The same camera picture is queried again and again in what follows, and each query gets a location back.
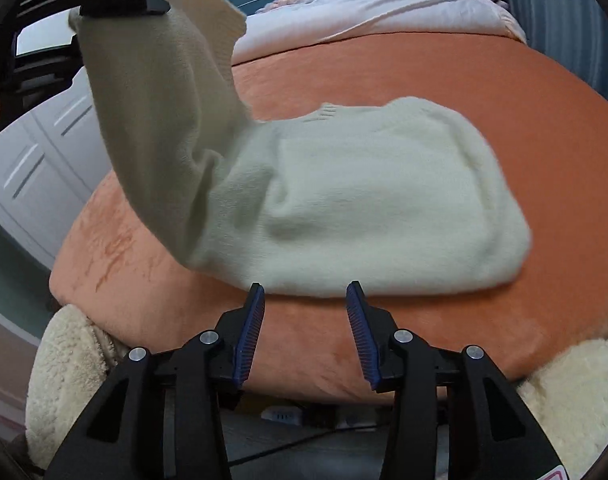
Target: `silver screw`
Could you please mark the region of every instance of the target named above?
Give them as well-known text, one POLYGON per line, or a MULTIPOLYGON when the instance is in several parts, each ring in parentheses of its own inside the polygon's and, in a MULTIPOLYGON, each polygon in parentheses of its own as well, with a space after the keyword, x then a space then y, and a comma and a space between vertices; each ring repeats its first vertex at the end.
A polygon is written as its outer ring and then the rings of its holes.
POLYGON ((393 337, 399 343, 410 343, 413 340, 413 334, 408 330, 398 330, 393 334, 393 337))
POLYGON ((213 330, 207 330, 200 336, 200 341, 205 345, 212 345, 220 338, 220 335, 213 330))
POLYGON ((472 345, 466 349, 466 355, 471 359, 481 359, 484 357, 484 351, 479 346, 472 345))
POLYGON ((142 359, 145 357, 146 357, 146 350, 139 346, 129 352, 129 359, 131 361, 142 361, 142 359))

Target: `wrinkled orange fabric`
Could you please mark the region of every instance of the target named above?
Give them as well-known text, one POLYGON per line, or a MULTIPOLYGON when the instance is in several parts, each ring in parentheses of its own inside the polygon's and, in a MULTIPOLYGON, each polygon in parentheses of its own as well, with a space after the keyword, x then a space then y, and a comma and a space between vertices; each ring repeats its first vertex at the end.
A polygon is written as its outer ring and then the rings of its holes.
MULTIPOLYGON (((412 95, 459 111, 494 148, 533 233, 521 275, 473 294, 370 298, 399 326, 443 348, 479 344, 510 378, 608 336, 608 103, 557 63, 507 38, 399 33, 276 54, 234 75, 259 119, 412 95)), ((61 303, 153 351, 213 327, 245 297, 177 264, 138 221, 114 174, 73 225, 50 286, 61 303)), ((362 377, 342 300, 268 297, 246 387, 386 400, 362 377)))

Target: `white sweater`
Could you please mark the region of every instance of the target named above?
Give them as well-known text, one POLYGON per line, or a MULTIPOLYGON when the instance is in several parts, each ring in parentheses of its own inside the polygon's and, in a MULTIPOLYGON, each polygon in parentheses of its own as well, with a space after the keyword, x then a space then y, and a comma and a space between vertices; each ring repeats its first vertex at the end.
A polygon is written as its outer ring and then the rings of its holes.
POLYGON ((244 15, 226 0, 168 1, 164 16, 71 23, 118 179, 181 264, 327 297, 352 280, 442 294, 516 276, 529 229, 463 116, 407 97, 254 121, 230 66, 244 15))

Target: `black cable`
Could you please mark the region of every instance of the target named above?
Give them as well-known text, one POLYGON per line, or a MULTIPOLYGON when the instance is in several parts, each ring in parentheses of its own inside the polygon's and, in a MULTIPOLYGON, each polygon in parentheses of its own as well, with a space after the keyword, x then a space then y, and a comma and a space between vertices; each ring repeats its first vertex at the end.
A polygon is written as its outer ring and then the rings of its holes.
POLYGON ((265 456, 272 455, 274 453, 279 453, 286 449, 290 449, 291 447, 300 446, 301 444, 306 444, 313 440, 317 440, 318 438, 322 438, 325 436, 329 436, 335 433, 347 433, 348 431, 359 431, 359 430, 376 430, 377 428, 383 428, 384 426, 388 426, 388 424, 373 424, 372 426, 356 426, 354 428, 335 428, 334 430, 323 431, 322 433, 316 433, 311 436, 306 436, 304 438, 300 438, 299 440, 293 440, 288 444, 282 444, 281 446, 272 447, 271 449, 267 449, 264 451, 260 451, 258 453, 253 453, 251 455, 243 456, 242 458, 236 458, 235 460, 230 460, 228 462, 229 467, 233 467, 236 465, 242 465, 246 462, 251 462, 251 460, 257 460, 258 458, 264 458, 265 456))

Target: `label sticker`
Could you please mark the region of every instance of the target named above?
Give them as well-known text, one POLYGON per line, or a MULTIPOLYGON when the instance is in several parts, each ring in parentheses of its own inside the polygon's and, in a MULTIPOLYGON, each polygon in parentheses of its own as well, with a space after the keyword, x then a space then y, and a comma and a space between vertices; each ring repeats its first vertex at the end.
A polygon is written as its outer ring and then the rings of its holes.
POLYGON ((538 480, 568 480, 568 476, 566 475, 566 469, 564 469, 564 466, 558 465, 552 471, 549 471, 544 476, 538 478, 538 480))

